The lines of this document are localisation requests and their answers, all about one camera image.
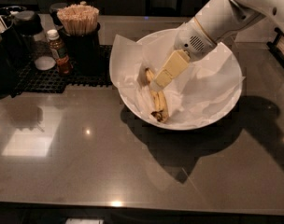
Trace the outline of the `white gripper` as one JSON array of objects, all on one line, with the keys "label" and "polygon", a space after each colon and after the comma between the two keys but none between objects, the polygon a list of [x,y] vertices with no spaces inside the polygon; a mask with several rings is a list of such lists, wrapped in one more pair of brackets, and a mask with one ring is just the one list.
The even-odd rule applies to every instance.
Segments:
[{"label": "white gripper", "polygon": [[155,75],[149,86],[153,91],[162,91],[173,79],[189,66],[190,58],[202,60],[217,46],[207,34],[199,21],[193,17],[177,28],[174,50]]}]

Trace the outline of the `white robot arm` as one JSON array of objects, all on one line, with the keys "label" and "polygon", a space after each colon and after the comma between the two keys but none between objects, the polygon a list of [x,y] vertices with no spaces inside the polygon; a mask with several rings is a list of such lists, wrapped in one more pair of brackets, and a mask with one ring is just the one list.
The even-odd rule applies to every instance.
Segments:
[{"label": "white robot arm", "polygon": [[209,0],[177,28],[174,51],[150,82],[160,91],[188,66],[203,59],[229,35],[269,18],[284,34],[284,0]]}]

